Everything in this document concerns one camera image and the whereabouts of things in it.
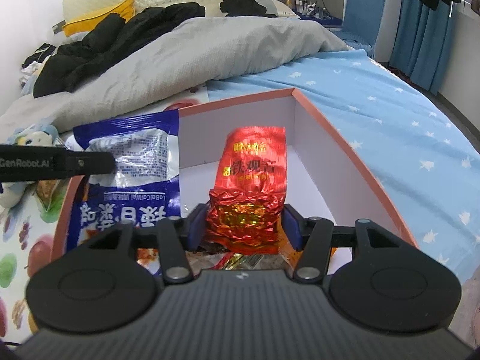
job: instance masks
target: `stuffed animal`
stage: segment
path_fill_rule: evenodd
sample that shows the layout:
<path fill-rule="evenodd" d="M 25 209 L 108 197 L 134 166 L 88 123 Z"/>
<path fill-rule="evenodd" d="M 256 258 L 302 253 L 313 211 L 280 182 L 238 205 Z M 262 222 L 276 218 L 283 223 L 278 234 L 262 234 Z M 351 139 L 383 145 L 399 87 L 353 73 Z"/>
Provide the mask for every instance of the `stuffed animal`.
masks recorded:
<path fill-rule="evenodd" d="M 28 128 L 20 128 L 8 138 L 10 145 L 22 146 L 53 146 L 58 137 L 57 129 L 52 125 L 35 124 Z M 2 183 L 0 191 L 0 206 L 5 208 L 14 207 L 23 196 L 25 188 L 33 181 L 21 181 L 15 183 Z"/>

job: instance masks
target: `blue bed sheet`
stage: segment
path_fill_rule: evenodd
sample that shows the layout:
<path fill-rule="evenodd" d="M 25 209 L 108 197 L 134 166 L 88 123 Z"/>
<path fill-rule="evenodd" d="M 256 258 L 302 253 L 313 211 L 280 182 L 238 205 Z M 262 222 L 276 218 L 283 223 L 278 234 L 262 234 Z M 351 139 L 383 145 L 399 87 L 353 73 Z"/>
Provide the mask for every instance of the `blue bed sheet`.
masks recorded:
<path fill-rule="evenodd" d="M 420 248 L 464 282 L 480 264 L 480 155 L 427 98 L 363 50 L 319 52 L 207 83 L 211 101 L 301 89 L 383 185 Z"/>

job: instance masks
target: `curtain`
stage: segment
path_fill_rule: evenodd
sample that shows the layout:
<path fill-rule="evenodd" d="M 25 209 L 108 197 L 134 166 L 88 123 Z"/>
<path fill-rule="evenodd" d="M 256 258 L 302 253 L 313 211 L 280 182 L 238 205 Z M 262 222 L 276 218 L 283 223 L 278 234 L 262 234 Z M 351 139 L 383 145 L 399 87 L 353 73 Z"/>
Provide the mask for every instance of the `curtain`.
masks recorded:
<path fill-rule="evenodd" d="M 402 0 L 397 38 L 390 66 L 410 80 L 437 94 L 450 57 L 456 16 L 450 6 L 440 1 L 436 11 L 419 0 Z"/>

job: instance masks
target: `blue snack bag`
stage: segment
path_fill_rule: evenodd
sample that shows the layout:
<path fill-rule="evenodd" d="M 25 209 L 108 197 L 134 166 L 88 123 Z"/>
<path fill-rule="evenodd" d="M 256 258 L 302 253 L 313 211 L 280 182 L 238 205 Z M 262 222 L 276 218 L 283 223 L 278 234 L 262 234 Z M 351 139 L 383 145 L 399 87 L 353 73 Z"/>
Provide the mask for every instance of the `blue snack bag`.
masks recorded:
<path fill-rule="evenodd" d="M 178 110 L 73 129 L 85 151 L 112 153 L 117 170 L 91 175 L 82 198 L 73 203 L 67 251 L 120 221 L 152 227 L 162 218 L 180 216 L 178 133 Z"/>

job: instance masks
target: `chair seat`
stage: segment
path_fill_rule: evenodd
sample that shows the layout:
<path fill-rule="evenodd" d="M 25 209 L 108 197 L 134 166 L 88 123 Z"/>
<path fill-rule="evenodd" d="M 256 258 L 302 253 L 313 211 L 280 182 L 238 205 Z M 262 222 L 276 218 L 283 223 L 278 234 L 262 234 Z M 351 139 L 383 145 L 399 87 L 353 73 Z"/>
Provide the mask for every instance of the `chair seat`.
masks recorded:
<path fill-rule="evenodd" d="M 360 36 L 344 30 L 335 32 L 335 35 L 354 49 L 365 50 L 369 57 L 373 57 L 374 50 L 372 46 L 370 46 L 367 41 L 362 39 Z"/>

